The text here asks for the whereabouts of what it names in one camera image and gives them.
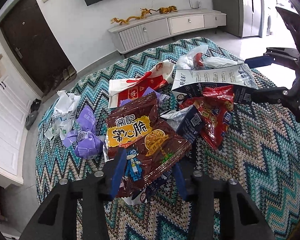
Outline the dark brown entrance door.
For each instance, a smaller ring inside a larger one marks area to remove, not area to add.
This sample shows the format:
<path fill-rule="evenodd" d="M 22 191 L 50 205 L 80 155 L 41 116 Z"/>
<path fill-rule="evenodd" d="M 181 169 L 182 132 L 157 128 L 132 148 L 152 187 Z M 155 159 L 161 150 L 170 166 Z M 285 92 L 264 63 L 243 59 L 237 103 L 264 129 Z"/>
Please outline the dark brown entrance door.
<path fill-rule="evenodd" d="M 47 95 L 74 74 L 72 64 L 48 26 L 36 0 L 19 0 L 0 22 L 0 29 L 23 70 Z"/>

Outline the brown snack bag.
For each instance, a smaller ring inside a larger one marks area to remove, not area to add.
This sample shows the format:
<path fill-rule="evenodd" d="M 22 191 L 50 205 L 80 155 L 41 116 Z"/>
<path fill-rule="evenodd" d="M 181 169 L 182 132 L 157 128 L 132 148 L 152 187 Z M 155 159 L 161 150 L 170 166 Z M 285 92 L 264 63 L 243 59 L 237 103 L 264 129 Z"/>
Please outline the brown snack bag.
<path fill-rule="evenodd" d="M 127 152 L 118 197 L 130 197 L 172 168 L 191 144 L 159 117 L 152 92 L 113 110 L 106 119 L 108 158 Z"/>

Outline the white blue milk powder bag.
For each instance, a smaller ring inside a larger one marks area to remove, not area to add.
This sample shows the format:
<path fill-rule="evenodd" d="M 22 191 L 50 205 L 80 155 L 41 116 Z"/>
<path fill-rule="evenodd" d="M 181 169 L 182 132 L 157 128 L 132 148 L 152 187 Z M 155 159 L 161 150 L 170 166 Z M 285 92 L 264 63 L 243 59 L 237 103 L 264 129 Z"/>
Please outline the white blue milk powder bag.
<path fill-rule="evenodd" d="M 250 104 L 252 93 L 258 90 L 251 69 L 242 63 L 217 69 L 177 69 L 172 94 L 181 104 L 186 99 L 201 96 L 205 87 L 217 88 L 227 85 L 233 85 L 234 102 L 240 104 Z"/>

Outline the white crumpled paper bag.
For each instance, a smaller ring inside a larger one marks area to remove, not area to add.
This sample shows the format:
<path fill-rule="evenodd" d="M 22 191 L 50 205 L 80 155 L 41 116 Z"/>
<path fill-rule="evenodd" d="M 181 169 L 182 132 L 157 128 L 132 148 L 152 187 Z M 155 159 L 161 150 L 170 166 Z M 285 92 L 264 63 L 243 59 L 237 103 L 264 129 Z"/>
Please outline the white crumpled paper bag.
<path fill-rule="evenodd" d="M 63 141 L 72 130 L 81 96 L 65 90 L 59 90 L 57 95 L 59 98 L 53 108 L 52 126 L 45 132 L 45 137 L 53 140 L 59 136 Z"/>

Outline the white lower shoe cabinet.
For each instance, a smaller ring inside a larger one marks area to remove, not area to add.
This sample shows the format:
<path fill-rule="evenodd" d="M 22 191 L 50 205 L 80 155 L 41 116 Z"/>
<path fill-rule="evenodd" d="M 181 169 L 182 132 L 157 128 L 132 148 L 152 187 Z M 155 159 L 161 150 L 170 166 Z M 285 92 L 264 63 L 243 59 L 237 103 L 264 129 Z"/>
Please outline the white lower shoe cabinet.
<path fill-rule="evenodd" d="M 11 74 L 0 78 L 0 186 L 21 186 L 26 118 L 36 93 Z"/>

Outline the grey slipper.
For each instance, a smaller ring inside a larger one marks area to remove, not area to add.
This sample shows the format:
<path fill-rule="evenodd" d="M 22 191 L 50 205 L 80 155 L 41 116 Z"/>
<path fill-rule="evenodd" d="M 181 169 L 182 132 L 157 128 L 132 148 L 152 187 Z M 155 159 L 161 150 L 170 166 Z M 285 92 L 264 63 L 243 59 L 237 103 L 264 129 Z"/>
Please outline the grey slipper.
<path fill-rule="evenodd" d="M 38 116 L 38 111 L 32 111 L 28 114 L 25 121 L 25 128 L 29 131 Z"/>

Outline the white TV cabinet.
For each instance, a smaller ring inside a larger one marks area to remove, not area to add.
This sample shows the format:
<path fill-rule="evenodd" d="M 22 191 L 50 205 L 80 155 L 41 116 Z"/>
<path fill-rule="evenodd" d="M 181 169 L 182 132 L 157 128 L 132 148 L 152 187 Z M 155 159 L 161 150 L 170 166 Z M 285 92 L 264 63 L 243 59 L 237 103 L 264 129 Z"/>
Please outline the white TV cabinet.
<path fill-rule="evenodd" d="M 130 24 L 110 28 L 111 39 L 120 54 L 181 34 L 226 25 L 226 14 L 216 10 L 191 9 L 154 14 Z"/>

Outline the red snack wrapper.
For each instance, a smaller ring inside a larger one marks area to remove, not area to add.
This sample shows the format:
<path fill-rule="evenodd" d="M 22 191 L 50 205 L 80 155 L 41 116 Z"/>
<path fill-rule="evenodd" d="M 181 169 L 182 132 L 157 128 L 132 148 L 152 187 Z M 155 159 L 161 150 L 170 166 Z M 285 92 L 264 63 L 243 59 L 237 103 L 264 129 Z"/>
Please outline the red snack wrapper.
<path fill-rule="evenodd" d="M 234 110 L 234 87 L 205 87 L 202 95 L 186 99 L 180 108 L 193 105 L 199 112 L 204 125 L 200 135 L 213 148 L 217 149 L 229 129 Z"/>

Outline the white yellow bag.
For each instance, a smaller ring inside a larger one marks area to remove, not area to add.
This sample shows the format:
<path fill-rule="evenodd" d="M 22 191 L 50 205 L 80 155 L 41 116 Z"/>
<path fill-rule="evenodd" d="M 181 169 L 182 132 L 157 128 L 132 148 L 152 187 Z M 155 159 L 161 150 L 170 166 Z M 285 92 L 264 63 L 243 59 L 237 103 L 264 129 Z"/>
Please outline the white yellow bag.
<path fill-rule="evenodd" d="M 104 136 L 104 141 L 103 141 L 103 156 L 104 156 L 104 162 L 108 162 L 110 158 L 108 157 L 108 137 L 105 135 Z M 147 194 L 146 194 L 146 189 L 143 189 L 142 191 L 135 191 L 132 196 L 130 197 L 123 197 L 122 198 L 126 204 L 128 205 L 137 205 L 137 204 L 143 204 L 147 203 Z"/>

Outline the golden tiger figurine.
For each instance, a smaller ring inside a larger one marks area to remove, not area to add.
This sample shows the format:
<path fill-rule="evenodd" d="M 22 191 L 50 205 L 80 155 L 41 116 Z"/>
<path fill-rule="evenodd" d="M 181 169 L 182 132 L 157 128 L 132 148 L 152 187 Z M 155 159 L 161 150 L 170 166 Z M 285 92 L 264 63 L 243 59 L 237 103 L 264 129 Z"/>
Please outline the golden tiger figurine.
<path fill-rule="evenodd" d="M 169 7 L 160 7 L 158 9 L 158 12 L 160 14 L 168 14 L 168 13 L 171 13 L 171 12 L 178 12 L 178 8 L 174 5 L 171 5 Z"/>

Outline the brown shoes at door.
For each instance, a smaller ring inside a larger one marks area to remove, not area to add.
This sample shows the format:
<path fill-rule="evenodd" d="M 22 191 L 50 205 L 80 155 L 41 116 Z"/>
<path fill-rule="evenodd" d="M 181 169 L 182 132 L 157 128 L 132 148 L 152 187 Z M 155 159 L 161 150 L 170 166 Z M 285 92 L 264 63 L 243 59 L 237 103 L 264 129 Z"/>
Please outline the brown shoes at door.
<path fill-rule="evenodd" d="M 68 79 L 70 79 L 71 77 L 73 77 L 74 75 L 76 75 L 76 70 L 72 65 L 69 65 L 68 67 L 66 67 L 65 69 L 62 70 L 62 72 L 58 73 L 55 77 L 55 81 L 54 81 L 54 86 L 57 87 L 58 85 L 61 84 L 61 82 L 67 81 Z"/>

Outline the clear plastic bag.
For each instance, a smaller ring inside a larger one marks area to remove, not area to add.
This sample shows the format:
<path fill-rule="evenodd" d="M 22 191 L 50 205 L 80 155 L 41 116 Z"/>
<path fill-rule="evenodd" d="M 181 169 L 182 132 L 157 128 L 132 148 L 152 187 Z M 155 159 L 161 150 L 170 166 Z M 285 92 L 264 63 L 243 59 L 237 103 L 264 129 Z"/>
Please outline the clear plastic bag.
<path fill-rule="evenodd" d="M 175 67 L 177 69 L 204 70 L 230 67 L 244 63 L 241 60 L 235 61 L 218 56 L 203 58 L 207 50 L 207 45 L 201 45 L 191 49 L 186 55 L 179 57 Z"/>

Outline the golden dragon figurine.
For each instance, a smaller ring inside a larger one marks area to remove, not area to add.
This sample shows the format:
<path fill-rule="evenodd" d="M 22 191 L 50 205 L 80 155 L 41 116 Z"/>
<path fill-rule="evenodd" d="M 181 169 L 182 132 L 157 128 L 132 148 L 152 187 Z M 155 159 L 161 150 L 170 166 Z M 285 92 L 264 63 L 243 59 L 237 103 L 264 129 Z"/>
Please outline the golden dragon figurine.
<path fill-rule="evenodd" d="M 118 23 L 119 25 L 123 25 L 123 24 L 129 24 L 129 22 L 131 20 L 142 20 L 142 19 L 145 19 L 147 18 L 147 15 L 151 15 L 151 10 L 150 9 L 147 9 L 147 8 L 141 8 L 141 15 L 140 16 L 129 16 L 128 18 L 126 19 L 123 19 L 123 18 L 112 18 L 110 20 L 110 23 L 111 24 L 114 24 L 114 23 Z"/>

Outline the black shoes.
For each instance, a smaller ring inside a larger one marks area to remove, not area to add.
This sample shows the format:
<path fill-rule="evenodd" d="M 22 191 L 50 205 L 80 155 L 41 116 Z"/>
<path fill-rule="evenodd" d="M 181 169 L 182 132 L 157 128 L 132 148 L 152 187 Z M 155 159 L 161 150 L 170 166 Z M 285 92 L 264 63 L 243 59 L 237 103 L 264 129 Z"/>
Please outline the black shoes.
<path fill-rule="evenodd" d="M 31 107 L 30 107 L 31 112 L 38 111 L 39 108 L 40 108 L 41 103 L 42 103 L 41 100 L 35 99 L 35 100 L 32 102 L 32 105 L 31 105 Z"/>

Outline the purple crumpled wrapper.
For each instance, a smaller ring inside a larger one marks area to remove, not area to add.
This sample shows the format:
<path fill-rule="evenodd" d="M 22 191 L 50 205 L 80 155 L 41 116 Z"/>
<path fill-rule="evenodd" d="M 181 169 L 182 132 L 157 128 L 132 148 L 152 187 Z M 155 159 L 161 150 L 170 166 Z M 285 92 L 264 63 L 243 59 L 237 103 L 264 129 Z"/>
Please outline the purple crumpled wrapper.
<path fill-rule="evenodd" d="M 93 159 L 103 150 L 103 140 L 96 135 L 96 119 L 93 110 L 85 106 L 76 120 L 79 129 L 71 130 L 63 140 L 65 147 L 70 147 L 74 142 L 77 143 L 74 153 L 83 159 Z"/>

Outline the red white paper bag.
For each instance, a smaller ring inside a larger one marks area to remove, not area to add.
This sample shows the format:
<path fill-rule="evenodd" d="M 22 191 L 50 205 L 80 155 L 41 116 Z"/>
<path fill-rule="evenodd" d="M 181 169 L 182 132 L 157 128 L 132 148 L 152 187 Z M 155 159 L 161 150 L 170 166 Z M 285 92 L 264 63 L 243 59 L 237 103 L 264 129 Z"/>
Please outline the red white paper bag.
<path fill-rule="evenodd" d="M 140 98 L 148 87 L 159 90 L 172 83 L 173 69 L 174 64 L 169 60 L 164 60 L 145 72 L 142 77 L 110 80 L 108 108 L 119 107 L 122 100 Z"/>

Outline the grey double door refrigerator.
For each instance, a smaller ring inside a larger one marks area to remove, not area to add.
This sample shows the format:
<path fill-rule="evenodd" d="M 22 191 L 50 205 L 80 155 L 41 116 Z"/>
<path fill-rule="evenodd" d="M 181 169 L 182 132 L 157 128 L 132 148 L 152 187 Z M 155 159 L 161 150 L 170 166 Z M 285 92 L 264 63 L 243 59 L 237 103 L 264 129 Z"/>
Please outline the grey double door refrigerator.
<path fill-rule="evenodd" d="M 239 38 L 262 36 L 264 0 L 212 0 L 226 14 L 225 31 Z"/>

